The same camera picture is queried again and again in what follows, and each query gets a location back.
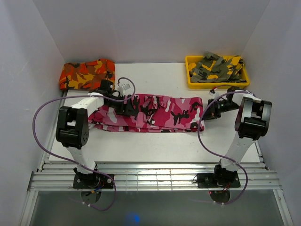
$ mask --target white enclosure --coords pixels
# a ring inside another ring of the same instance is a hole
[[[183,63],[186,55],[204,51],[242,55],[248,89],[273,103],[269,131],[259,144],[266,165],[278,173],[294,224],[301,224],[300,1],[0,0],[0,18],[1,225],[20,223],[30,177],[42,157],[32,136],[32,117],[41,104],[61,96],[64,63],[98,58]],[[121,77],[122,71],[116,73]],[[197,95],[186,90],[185,79],[180,85],[179,94]],[[139,92],[146,91],[174,95],[172,88],[163,93],[155,85]],[[45,145],[57,107],[47,107],[37,122]]]

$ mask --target pink camouflage fabric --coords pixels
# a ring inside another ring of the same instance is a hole
[[[137,116],[117,115],[102,106],[89,117],[95,128],[111,132],[196,132],[203,113],[202,99],[136,94],[132,98]]]

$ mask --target yellow tray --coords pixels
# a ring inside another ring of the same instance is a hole
[[[203,57],[204,56],[186,56],[185,57],[187,82],[188,82],[188,87],[190,89],[212,89],[215,86],[225,85],[225,84],[229,84],[231,86],[238,86],[240,88],[244,88],[244,87],[250,85],[249,76],[248,76],[248,73],[246,72],[245,66],[243,66],[242,72],[241,72],[241,78],[244,79],[244,80],[246,80],[245,83],[242,83],[242,82],[208,82],[208,83],[194,83],[194,82],[190,82],[188,64],[197,63],[200,60],[202,60]],[[221,87],[221,89],[227,89],[227,88],[229,88],[229,86],[222,86]]]

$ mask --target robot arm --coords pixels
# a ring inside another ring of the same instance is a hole
[[[90,97],[84,98],[70,107],[62,106],[59,110],[56,139],[67,148],[73,159],[80,163],[80,165],[73,169],[76,174],[73,188],[96,187],[99,184],[100,177],[102,177],[82,167],[85,166],[89,169],[97,170],[97,164],[89,156],[84,146],[89,138],[89,116],[103,105],[113,107],[117,114],[126,116],[135,116],[137,114],[131,100],[120,102],[120,100],[126,98],[122,95],[124,93],[124,86],[118,90],[119,95],[114,96],[113,85],[111,81],[102,80],[100,88],[90,93]],[[110,100],[104,99],[101,96],[109,97]]]
[[[249,147],[260,137],[266,135],[269,128],[269,119],[272,103],[256,98],[250,94],[227,95],[226,100],[216,101],[205,114],[205,120],[215,119],[222,112],[239,109],[235,121],[235,136],[226,156],[240,163]],[[210,188],[217,186],[240,187],[236,163],[221,159],[214,168],[213,174],[198,175],[198,186]]]

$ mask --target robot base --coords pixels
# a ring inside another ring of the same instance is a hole
[[[108,174],[111,178],[114,178],[114,174]],[[105,177],[104,175],[97,176],[99,178],[100,184],[102,185],[102,189],[112,189],[114,184],[111,179]],[[77,175],[74,176],[73,188],[75,189],[93,189],[96,187],[89,187],[85,183],[83,183]]]
[[[198,188],[217,188],[217,181],[214,179],[214,173],[200,173],[197,175]],[[240,187],[238,176],[235,177],[234,182],[230,183],[230,187]]]

